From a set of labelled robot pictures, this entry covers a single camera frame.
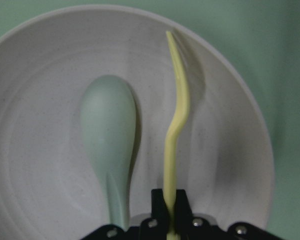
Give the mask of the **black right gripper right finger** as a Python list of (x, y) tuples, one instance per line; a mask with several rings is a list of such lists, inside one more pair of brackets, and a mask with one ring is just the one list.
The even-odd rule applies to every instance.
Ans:
[(175, 231), (180, 240), (211, 240), (212, 226), (202, 216), (194, 215), (184, 189), (176, 190)]

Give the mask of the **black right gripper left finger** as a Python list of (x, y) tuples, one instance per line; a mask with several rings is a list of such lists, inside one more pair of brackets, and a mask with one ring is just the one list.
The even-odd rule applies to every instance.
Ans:
[(139, 227), (139, 240), (166, 240), (170, 217), (163, 197), (163, 190), (151, 190), (151, 213)]

